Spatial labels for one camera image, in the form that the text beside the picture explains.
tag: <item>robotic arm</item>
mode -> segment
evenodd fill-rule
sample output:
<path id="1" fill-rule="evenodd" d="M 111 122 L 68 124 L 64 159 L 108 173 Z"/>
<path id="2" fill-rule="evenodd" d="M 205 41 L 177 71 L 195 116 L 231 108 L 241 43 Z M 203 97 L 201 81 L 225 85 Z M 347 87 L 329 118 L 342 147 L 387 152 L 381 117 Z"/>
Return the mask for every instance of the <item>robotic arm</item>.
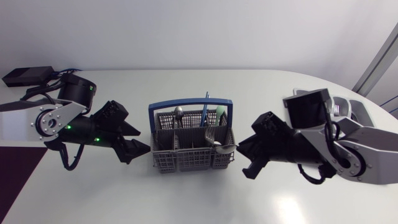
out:
<path id="1" fill-rule="evenodd" d="M 330 118 L 327 89 L 284 99 L 293 128 L 272 112 L 253 123 L 255 135 L 237 150 L 251 160 L 243 172 L 255 179 L 269 161 L 293 162 L 313 184 L 335 174 L 370 184 L 398 183 L 398 134 L 364 127 L 347 117 Z M 318 166 L 320 179 L 307 175 L 301 164 Z"/>
<path id="2" fill-rule="evenodd" d="M 57 89 L 57 99 L 46 94 Z M 95 91 L 94 83 L 71 73 L 53 85 L 29 89 L 20 101 L 0 105 L 0 139 L 42 141 L 49 149 L 60 152 L 67 170 L 76 167 L 84 145 L 111 147 L 127 164 L 149 152 L 149 146 L 135 139 L 125 140 L 125 136 L 138 136 L 140 132 L 124 121 L 128 112 L 118 102 L 109 101 L 95 114 L 84 116 L 90 112 Z M 26 101 L 39 94 L 46 98 Z M 80 145 L 71 165 L 63 142 Z"/>

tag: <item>dishwasher cutlery basket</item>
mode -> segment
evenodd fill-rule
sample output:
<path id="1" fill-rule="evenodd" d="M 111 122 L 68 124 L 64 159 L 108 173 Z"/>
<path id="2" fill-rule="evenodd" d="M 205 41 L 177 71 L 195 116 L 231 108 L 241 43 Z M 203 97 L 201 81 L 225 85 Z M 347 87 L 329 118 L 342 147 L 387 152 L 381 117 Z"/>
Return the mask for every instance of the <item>dishwasher cutlery basket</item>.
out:
<path id="1" fill-rule="evenodd" d="M 225 105 L 228 112 L 223 113 L 220 125 L 215 126 L 215 141 L 222 145 L 235 144 L 232 132 L 233 104 L 231 100 L 217 98 L 190 98 L 169 100 L 149 105 L 150 149 L 154 157 L 154 166 L 160 173 L 180 171 L 225 169 L 234 160 L 234 152 L 219 154 L 209 147 L 205 140 L 208 126 L 214 126 L 216 110 L 206 110 L 206 124 L 201 126 L 203 110 L 184 111 L 182 127 L 174 125 L 174 112 L 155 110 L 183 105 Z"/>

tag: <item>fork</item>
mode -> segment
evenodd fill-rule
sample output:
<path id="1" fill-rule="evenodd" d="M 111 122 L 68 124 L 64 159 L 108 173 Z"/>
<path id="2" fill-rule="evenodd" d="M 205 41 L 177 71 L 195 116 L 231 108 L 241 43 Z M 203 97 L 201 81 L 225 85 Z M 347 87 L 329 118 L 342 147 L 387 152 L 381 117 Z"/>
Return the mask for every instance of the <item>fork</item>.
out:
<path id="1" fill-rule="evenodd" d="M 214 126 L 208 126 L 205 132 L 205 140 L 207 141 L 208 146 L 214 145 Z"/>
<path id="2" fill-rule="evenodd" d="M 205 140 L 207 141 L 208 146 L 220 146 L 221 143 L 218 141 L 214 141 L 214 135 L 215 135 L 216 128 L 214 126 L 208 126 L 205 132 Z"/>

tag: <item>white table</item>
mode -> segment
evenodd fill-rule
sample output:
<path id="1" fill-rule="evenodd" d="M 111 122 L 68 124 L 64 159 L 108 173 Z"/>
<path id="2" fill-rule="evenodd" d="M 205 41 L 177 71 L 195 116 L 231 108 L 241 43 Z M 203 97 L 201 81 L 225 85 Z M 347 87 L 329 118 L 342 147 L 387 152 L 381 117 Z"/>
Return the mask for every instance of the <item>white table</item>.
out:
<path id="1" fill-rule="evenodd" d="M 144 70 L 78 73 L 97 84 L 92 112 L 116 100 L 126 121 L 149 144 L 148 104 L 179 98 L 234 103 L 236 142 L 254 132 L 252 122 L 273 111 L 289 119 L 282 99 L 293 88 L 328 88 L 332 95 L 366 104 L 377 128 L 398 133 L 398 120 L 371 101 L 319 78 L 275 70 Z M 0 103 L 18 100 L 25 88 L 1 84 Z M 0 142 L 2 146 L 41 143 Z M 48 151 L 11 207 L 4 223 L 396 223 L 398 184 L 371 185 L 335 176 L 312 185 L 297 165 L 270 162 L 256 180 L 241 172 L 250 161 L 238 152 L 225 170 L 160 174 L 150 153 L 130 165 L 110 148 L 87 146 L 78 167 L 66 171 L 58 152 Z"/>

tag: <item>blue basket handle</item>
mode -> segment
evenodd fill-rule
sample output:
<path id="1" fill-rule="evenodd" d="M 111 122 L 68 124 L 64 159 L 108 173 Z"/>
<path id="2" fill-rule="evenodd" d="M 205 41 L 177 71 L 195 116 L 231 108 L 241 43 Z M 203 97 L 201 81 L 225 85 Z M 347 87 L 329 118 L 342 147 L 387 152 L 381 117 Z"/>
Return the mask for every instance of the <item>blue basket handle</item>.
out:
<path id="1" fill-rule="evenodd" d="M 233 104 L 232 100 L 218 99 L 218 98 L 188 98 L 179 100 L 167 100 L 163 102 L 150 104 L 148 107 L 149 112 L 149 125 L 150 131 L 155 132 L 155 118 L 154 111 L 162 108 L 168 108 L 173 106 L 183 106 L 183 105 L 224 105 L 228 107 L 228 122 L 229 128 L 232 128 L 232 110 Z"/>

